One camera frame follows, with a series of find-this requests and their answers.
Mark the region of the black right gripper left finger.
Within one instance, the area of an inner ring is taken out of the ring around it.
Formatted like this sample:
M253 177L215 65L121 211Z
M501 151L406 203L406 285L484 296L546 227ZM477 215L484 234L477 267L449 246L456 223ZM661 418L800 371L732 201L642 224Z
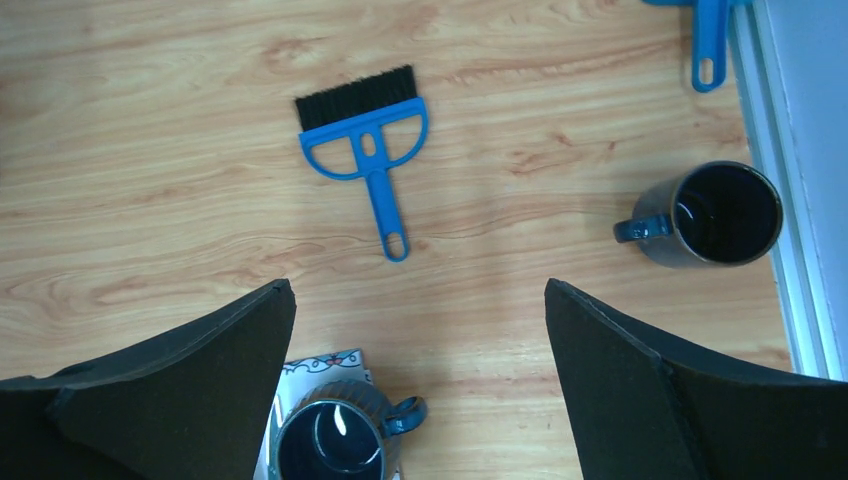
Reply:
M5 479L249 479L296 312L274 280L194 321L1 383Z

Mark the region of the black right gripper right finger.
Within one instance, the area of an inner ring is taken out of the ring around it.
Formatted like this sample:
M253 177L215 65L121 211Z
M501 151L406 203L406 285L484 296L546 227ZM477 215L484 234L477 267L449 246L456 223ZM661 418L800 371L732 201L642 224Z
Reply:
M550 280L545 320L587 479L843 479L847 386L702 347Z

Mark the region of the blue hand brush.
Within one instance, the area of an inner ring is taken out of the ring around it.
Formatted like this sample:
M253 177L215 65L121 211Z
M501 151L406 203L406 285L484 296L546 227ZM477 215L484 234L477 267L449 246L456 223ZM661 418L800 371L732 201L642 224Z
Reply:
M326 178L365 182L385 257L401 262L409 255L408 237L396 200L390 170L412 160L425 145L429 113L419 95L411 64L358 78L294 100L302 132L299 142L308 164ZM384 128L417 117L418 137L406 153L389 154ZM313 150L330 142L349 141L355 169L341 173L321 164Z

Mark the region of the blue dustpan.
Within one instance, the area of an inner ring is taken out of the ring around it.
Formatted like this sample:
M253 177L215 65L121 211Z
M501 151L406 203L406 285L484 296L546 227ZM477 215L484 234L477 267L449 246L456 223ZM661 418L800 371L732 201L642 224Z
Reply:
M691 84L699 93L720 87L727 73L727 40L730 15L734 8L751 0L645 0L662 7L690 7L692 16Z

